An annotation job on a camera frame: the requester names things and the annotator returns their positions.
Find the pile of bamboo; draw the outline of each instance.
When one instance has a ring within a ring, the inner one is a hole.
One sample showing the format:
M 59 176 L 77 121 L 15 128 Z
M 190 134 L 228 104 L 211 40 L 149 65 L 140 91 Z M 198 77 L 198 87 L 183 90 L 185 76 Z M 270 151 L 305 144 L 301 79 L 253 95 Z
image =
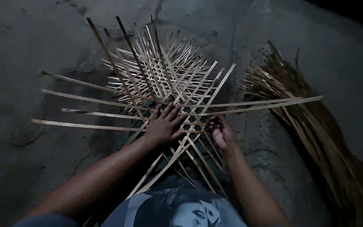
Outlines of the pile of bamboo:
M 112 49 L 114 49 L 114 53 L 112 53 L 105 46 L 99 31 L 88 18 L 88 22 L 93 30 L 93 33 L 96 35 L 96 38 L 100 43 L 104 54 L 106 55 L 106 59 L 102 60 L 106 66 L 113 70 L 113 75 L 108 77 L 109 84 L 107 86 L 103 87 L 96 84 L 90 84 L 57 74 L 49 74 L 46 72 L 43 72 L 43 74 L 116 94 L 119 96 L 118 100 L 106 101 L 46 89 L 43 89 L 42 92 L 76 100 L 128 108 L 129 111 L 127 114 L 101 113 L 68 108 L 63 108 L 62 111 L 72 112 L 75 114 L 81 113 L 105 117 L 137 119 L 143 122 L 142 126 L 139 128 L 124 128 L 117 126 L 86 125 L 38 119 L 33 119 L 32 121 L 38 124 L 49 124 L 56 126 L 134 131 L 134 135 L 126 143 L 126 145 L 128 145 L 129 143 L 133 142 L 141 132 L 146 130 L 146 126 L 148 125 L 151 118 L 144 116 L 143 112 L 147 111 L 149 115 L 153 113 L 153 109 L 151 109 L 149 106 L 149 101 L 163 104 L 163 106 L 170 103 L 179 104 L 182 107 L 181 111 L 188 114 L 187 119 L 182 125 L 182 127 L 184 127 L 186 130 L 187 135 L 183 139 L 179 140 L 179 146 L 176 149 L 169 147 L 169 151 L 173 154 L 170 160 L 168 160 L 163 154 L 157 157 L 152 166 L 149 168 L 148 172 L 140 180 L 132 193 L 129 194 L 129 197 L 136 193 L 141 193 L 148 190 L 175 162 L 177 162 L 183 170 L 181 175 L 183 175 L 184 178 L 189 179 L 190 183 L 194 184 L 184 166 L 179 161 L 179 157 L 182 155 L 188 156 L 191 159 L 198 172 L 208 185 L 208 188 L 210 188 L 215 193 L 220 191 L 221 195 L 227 197 L 225 190 L 215 176 L 214 171 L 211 169 L 207 160 L 197 148 L 197 146 L 202 145 L 211 161 L 216 164 L 216 167 L 223 170 L 220 164 L 222 157 L 212 143 L 212 140 L 210 139 L 211 135 L 206 131 L 206 125 L 205 122 L 203 122 L 202 117 L 220 113 L 231 114 L 244 111 L 262 110 L 272 107 L 288 106 L 298 103 L 316 101 L 322 98 L 322 96 L 309 98 L 290 96 L 288 98 L 277 100 L 212 105 L 212 101 L 218 94 L 221 87 L 224 85 L 225 81 L 228 79 L 229 75 L 231 75 L 235 64 L 233 64 L 226 73 L 224 73 L 225 69 L 222 68 L 216 74 L 213 80 L 209 80 L 208 76 L 213 71 L 217 61 L 215 61 L 213 64 L 207 64 L 207 61 L 205 61 L 202 56 L 197 54 L 198 48 L 194 48 L 194 46 L 191 44 L 191 41 L 179 39 L 176 35 L 170 35 L 170 38 L 166 38 L 166 41 L 162 42 L 158 39 L 156 27 L 152 25 L 151 28 L 146 26 L 142 31 L 136 29 L 135 34 L 138 36 L 135 37 L 132 43 L 118 17 L 117 20 L 121 30 L 123 31 L 124 38 L 128 43 L 129 50 L 117 48 L 115 46 L 115 38 L 109 34 L 107 29 L 104 29 L 106 34 L 105 36 L 110 41 Z M 246 105 L 256 106 L 222 112 L 206 112 L 210 107 L 239 107 Z M 199 160 L 196 160 L 191 152 L 196 153 L 199 157 Z M 143 185 L 145 179 L 152 172 L 162 157 L 165 158 L 168 162 L 167 165 L 157 176 Z M 201 166 L 205 167 L 206 173 L 202 170 Z M 215 181 L 216 187 L 210 183 L 209 178 L 213 179 L 212 182 Z
M 250 67 L 240 87 L 261 99 L 315 96 L 298 64 L 282 59 L 269 42 L 265 66 Z M 335 118 L 321 101 L 271 109 L 303 143 L 317 184 L 326 196 L 333 220 L 339 226 L 363 227 L 363 163 L 351 154 Z

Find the forearm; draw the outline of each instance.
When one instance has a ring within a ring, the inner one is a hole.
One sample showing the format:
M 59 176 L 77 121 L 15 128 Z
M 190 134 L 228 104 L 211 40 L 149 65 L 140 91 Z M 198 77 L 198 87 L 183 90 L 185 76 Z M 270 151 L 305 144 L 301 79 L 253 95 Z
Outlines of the forearm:
M 89 216 L 99 198 L 104 198 L 108 191 L 118 192 L 121 181 L 133 167 L 143 159 L 155 158 L 155 155 L 158 155 L 157 152 L 152 152 L 154 149 L 155 145 L 145 137 L 141 137 L 86 171 L 75 175 L 23 219 L 48 213 L 64 214 L 77 220 Z
M 257 179 L 239 148 L 224 151 L 229 175 L 248 224 L 255 226 L 289 225 L 284 212 Z

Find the person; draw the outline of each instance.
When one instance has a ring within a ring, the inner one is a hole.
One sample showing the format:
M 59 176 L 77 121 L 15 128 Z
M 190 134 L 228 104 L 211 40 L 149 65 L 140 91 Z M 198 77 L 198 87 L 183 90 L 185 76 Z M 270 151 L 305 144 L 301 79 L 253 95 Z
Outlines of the person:
M 108 195 L 129 194 L 131 190 L 125 185 L 136 178 L 129 173 L 145 173 L 161 148 L 184 134 L 183 130 L 175 131 L 187 117 L 179 116 L 179 112 L 180 106 L 169 104 L 161 112 L 157 105 L 143 136 L 75 175 L 14 227 L 79 227 L 109 201 Z M 247 163 L 235 132 L 224 117 L 213 117 L 209 130 L 222 149 L 243 219 L 224 198 L 171 176 L 116 205 L 101 226 L 289 226 L 284 212 Z

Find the printed eye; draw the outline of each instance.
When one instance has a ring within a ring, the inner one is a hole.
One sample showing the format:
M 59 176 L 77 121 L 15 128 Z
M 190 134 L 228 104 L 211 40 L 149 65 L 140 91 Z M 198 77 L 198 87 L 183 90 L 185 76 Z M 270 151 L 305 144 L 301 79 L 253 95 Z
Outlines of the printed eye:
M 205 214 L 204 212 L 202 212 L 201 210 L 194 210 L 193 213 L 195 215 L 197 215 L 197 217 L 201 218 L 201 219 L 205 219 Z

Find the hand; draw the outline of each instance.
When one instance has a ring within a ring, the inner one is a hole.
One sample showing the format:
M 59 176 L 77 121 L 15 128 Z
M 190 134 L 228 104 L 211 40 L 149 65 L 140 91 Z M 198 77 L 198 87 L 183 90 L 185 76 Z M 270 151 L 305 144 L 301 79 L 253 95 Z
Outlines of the hand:
M 239 149 L 236 133 L 223 116 L 216 115 L 211 119 L 209 125 L 209 131 L 212 134 L 212 138 L 217 142 L 220 148 L 223 150 Z
M 187 118 L 187 114 L 184 113 L 180 117 L 177 117 L 179 112 L 180 106 L 174 106 L 170 103 L 161 114 L 160 105 L 158 104 L 151 122 L 146 127 L 144 137 L 147 141 L 156 146 L 160 146 L 172 142 L 183 135 L 184 130 L 178 131 L 178 128 Z

